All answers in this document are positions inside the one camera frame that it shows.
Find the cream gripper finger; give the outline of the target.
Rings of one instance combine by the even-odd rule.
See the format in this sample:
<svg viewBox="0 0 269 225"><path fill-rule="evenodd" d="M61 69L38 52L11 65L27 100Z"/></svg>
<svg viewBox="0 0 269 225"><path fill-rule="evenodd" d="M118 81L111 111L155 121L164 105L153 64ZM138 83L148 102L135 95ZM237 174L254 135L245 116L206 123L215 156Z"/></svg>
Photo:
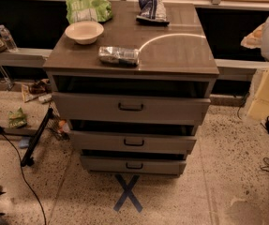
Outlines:
<svg viewBox="0 0 269 225"><path fill-rule="evenodd" d="M262 46L262 29L264 24L259 25L250 34L245 36L241 41L241 46L248 49L257 49Z"/></svg>

